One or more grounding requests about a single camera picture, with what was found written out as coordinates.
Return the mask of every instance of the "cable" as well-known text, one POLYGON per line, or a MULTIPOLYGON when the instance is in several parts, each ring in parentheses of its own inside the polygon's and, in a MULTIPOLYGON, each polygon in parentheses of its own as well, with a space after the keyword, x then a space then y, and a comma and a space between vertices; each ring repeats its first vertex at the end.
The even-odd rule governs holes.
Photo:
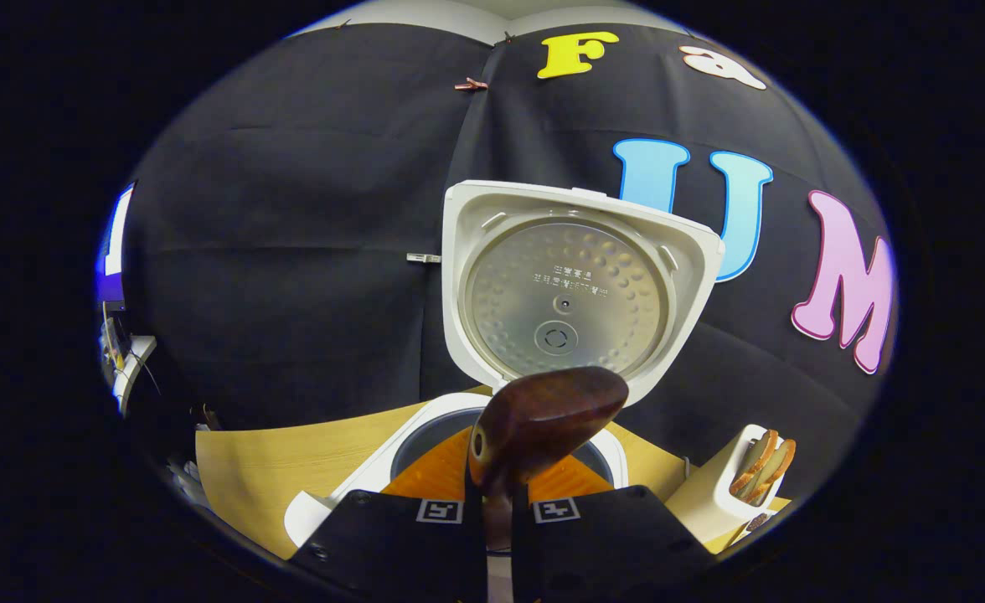
POLYGON ((147 363, 144 363, 143 359, 139 358, 139 354, 134 353, 133 351, 130 350, 128 351, 128 353, 132 355, 132 358, 136 359, 136 362, 139 363, 139 366, 147 370, 148 375, 151 375, 151 381, 154 382, 154 389, 158 390, 158 396, 164 397, 164 394, 161 393, 160 387, 157 386, 157 379, 154 378, 154 373, 151 371, 151 367, 148 367, 147 363))

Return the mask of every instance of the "screen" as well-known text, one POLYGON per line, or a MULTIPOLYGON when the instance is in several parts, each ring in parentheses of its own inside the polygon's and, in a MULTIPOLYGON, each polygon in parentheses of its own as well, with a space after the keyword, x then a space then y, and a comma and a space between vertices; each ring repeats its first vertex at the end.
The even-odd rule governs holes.
POLYGON ((124 301, 124 287, 121 286, 121 246, 124 243, 124 221, 128 215, 128 204, 132 201, 132 192, 136 190, 136 184, 128 184, 120 198, 116 200, 116 207, 113 209, 113 219, 110 220, 109 229, 102 240, 101 249, 98 251, 98 262, 95 265, 95 278, 97 278, 98 302, 107 302, 111 306, 120 304, 116 309, 122 308, 124 301))

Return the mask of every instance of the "black fabric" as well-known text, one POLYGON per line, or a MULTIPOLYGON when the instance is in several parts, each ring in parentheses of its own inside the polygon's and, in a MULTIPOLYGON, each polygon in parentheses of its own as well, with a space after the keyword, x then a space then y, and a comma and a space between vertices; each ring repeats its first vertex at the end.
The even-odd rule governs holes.
MULTIPOLYGON (((817 120, 744 58, 688 35, 616 23, 517 35, 361 24, 287 39, 206 92, 137 169, 126 249, 129 307, 230 428, 342 419, 476 385, 443 337, 443 192, 461 180, 618 196, 624 138, 684 145, 673 212, 719 232, 727 150, 775 172, 749 270, 717 283, 672 370, 619 423, 702 463, 744 424, 799 442, 785 496, 840 461, 883 382, 852 350, 791 325, 812 289, 819 188, 848 206, 871 257, 879 204, 817 120), (538 80, 542 39, 619 35, 589 73, 538 80), (700 73, 678 47, 715 49, 759 91, 700 73), (466 77, 487 90, 453 89, 466 77)), ((898 241, 891 241, 898 249, 898 241)), ((884 362, 897 324, 892 313, 884 362)))

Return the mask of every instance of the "yellow letter f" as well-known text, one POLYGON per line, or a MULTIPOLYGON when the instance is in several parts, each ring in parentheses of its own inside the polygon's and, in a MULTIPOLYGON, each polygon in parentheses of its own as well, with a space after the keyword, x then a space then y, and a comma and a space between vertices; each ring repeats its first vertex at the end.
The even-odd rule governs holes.
POLYGON ((557 35, 556 38, 549 38, 542 42, 549 46, 549 64, 538 72, 540 80, 548 80, 549 77, 559 77, 574 73, 585 73, 593 69, 593 65, 584 64, 578 60, 582 54, 590 59, 599 59, 604 56, 604 44, 601 42, 619 42, 618 35, 607 31, 593 31, 590 33, 573 33, 571 35, 557 35), (588 39, 585 44, 578 42, 588 39))

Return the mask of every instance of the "wooden handle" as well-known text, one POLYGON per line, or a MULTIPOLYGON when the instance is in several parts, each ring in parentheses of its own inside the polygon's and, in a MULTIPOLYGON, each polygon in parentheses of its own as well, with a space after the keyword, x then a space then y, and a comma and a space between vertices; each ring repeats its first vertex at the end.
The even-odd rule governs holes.
POLYGON ((531 374, 489 400, 470 435, 471 480, 508 497, 603 429, 627 402, 627 382, 600 367, 531 374))

